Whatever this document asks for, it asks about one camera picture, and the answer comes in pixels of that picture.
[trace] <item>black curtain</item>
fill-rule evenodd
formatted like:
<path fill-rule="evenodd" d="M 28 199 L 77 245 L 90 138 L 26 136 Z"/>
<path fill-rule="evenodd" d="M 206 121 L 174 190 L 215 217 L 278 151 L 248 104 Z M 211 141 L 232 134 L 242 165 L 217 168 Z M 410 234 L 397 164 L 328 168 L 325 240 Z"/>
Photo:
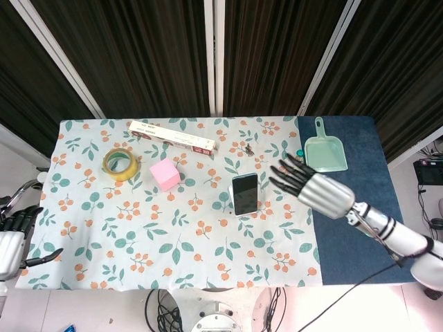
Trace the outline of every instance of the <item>black curtain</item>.
<path fill-rule="evenodd" d="M 295 114 L 346 0 L 226 0 L 224 115 Z"/>
<path fill-rule="evenodd" d="M 108 118 L 209 116 L 203 0 L 32 0 Z"/>
<path fill-rule="evenodd" d="M 363 0 L 306 115 L 372 116 L 388 161 L 441 127 L 442 2 Z"/>
<path fill-rule="evenodd" d="M 92 115 L 9 1 L 0 31 L 0 123 L 50 156 L 61 120 Z"/>

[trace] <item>cardboard box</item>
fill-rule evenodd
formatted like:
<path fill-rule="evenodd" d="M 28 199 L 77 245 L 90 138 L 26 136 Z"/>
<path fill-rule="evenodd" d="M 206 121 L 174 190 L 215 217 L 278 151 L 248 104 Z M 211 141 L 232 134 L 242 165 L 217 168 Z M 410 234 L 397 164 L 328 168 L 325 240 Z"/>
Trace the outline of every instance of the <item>cardboard box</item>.
<path fill-rule="evenodd" d="M 132 135 L 143 137 L 147 140 L 155 140 L 208 156 L 214 154 L 215 141 L 207 138 L 181 133 L 139 121 L 132 121 L 129 130 L 132 132 Z"/>

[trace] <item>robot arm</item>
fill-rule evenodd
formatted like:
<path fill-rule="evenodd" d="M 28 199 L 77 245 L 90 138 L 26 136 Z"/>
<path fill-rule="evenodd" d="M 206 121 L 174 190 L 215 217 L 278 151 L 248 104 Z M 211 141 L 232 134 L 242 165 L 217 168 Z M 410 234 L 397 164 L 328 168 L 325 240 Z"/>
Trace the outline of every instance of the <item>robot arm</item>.
<path fill-rule="evenodd" d="M 286 182 L 269 178 L 274 185 L 331 219 L 345 216 L 350 225 L 383 245 L 395 261 L 415 259 L 411 268 L 413 277 L 426 287 L 443 291 L 443 243 L 414 232 L 367 203 L 356 203 L 350 188 L 317 173 L 290 155 L 288 158 L 296 167 L 280 160 L 285 173 L 271 166 Z"/>

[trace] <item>smartphone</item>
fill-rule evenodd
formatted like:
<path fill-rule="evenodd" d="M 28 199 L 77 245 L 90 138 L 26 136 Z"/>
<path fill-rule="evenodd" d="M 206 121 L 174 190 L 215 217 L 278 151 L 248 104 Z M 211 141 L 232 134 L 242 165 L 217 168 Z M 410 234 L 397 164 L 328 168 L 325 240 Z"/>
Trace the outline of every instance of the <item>smartphone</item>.
<path fill-rule="evenodd" d="M 234 203 L 234 213 L 236 216 L 257 212 L 257 173 L 234 177 L 231 188 L 229 189 L 231 191 L 230 194 Z"/>

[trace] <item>pink cube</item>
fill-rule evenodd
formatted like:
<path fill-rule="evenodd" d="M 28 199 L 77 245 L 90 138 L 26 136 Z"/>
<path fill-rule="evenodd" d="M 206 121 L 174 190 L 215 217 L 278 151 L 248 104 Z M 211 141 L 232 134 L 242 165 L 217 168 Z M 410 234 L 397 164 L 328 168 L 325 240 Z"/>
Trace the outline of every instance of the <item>pink cube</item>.
<path fill-rule="evenodd" d="M 179 171 L 169 159 L 163 159 L 151 166 L 150 171 L 164 192 L 180 182 Z"/>

